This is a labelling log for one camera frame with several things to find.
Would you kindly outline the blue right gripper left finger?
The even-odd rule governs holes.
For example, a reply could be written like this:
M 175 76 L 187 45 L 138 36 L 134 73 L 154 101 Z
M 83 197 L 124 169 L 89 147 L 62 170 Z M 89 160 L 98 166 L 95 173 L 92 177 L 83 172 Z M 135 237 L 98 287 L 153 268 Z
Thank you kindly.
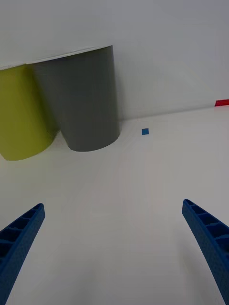
M 39 203 L 1 230 L 0 304 L 6 304 L 44 219 L 44 205 Z

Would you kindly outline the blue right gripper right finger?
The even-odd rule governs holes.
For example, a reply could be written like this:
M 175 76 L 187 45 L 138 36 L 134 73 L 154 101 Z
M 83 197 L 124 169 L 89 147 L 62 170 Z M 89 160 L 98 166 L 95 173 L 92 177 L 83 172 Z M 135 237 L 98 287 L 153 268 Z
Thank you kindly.
M 185 199 L 182 214 L 215 279 L 225 304 L 229 303 L 229 227 Z

